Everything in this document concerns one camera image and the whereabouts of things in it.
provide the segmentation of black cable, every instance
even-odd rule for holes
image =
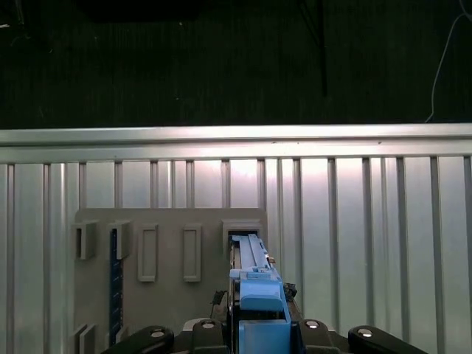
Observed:
[[[305,22],[305,25],[308,29],[308,32],[310,33],[311,38],[313,39],[313,42],[317,47],[319,47],[320,40],[318,35],[316,34],[316,25],[313,21],[313,18],[311,17],[310,10],[308,9],[306,1],[298,0],[297,5],[300,10],[300,15],[302,16],[303,21]]]

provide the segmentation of vertical metal slat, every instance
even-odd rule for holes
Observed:
[[[385,203],[384,183],[385,173],[383,159],[370,160],[370,188],[372,213],[372,249],[373,249],[373,324],[380,329],[387,328],[387,282],[389,264],[387,258],[387,233],[384,231]]]
[[[281,218],[282,220],[282,277],[285,282],[296,284],[300,290],[302,287],[302,238],[299,219],[299,191],[296,184],[299,183],[299,165],[291,159],[280,161],[281,172]],[[298,298],[302,307],[302,296]]]
[[[362,159],[336,160],[341,334],[367,320]]]
[[[381,168],[385,175],[385,179],[382,181],[382,204],[385,211],[383,214],[382,232],[385,237],[384,247],[386,254],[386,269],[384,273],[386,279],[386,330],[393,336],[401,338],[402,304],[397,159],[385,159]]]
[[[70,226],[75,222],[75,213],[79,210],[80,203],[80,166],[78,163],[66,164],[66,309],[64,311],[67,331],[64,333],[64,342],[69,339],[69,334],[74,328],[74,241],[70,235]]]
[[[405,163],[408,289],[411,343],[437,352],[430,158]]]
[[[7,352],[8,166],[0,164],[0,353]]]
[[[195,161],[195,208],[221,208],[221,161]]]
[[[172,162],[157,162],[157,207],[172,207]]]
[[[115,205],[115,163],[89,162],[86,165],[86,206],[113,208]]]
[[[257,208],[257,160],[229,161],[231,208]]]
[[[42,164],[15,166],[16,354],[43,352],[43,173]]]
[[[123,208],[150,207],[150,162],[123,162]]]
[[[280,191],[279,191],[279,170],[276,159],[267,159],[265,161],[265,196],[268,227],[268,252],[275,258],[277,268],[282,271],[280,264],[282,262],[280,245]]]
[[[472,353],[464,159],[438,158],[446,353]]]
[[[173,207],[187,207],[187,163],[173,162]]]
[[[67,226],[66,165],[52,164],[49,169],[49,347],[51,353],[66,352],[67,319]]]
[[[328,162],[302,159],[300,163],[304,314],[333,326]]]

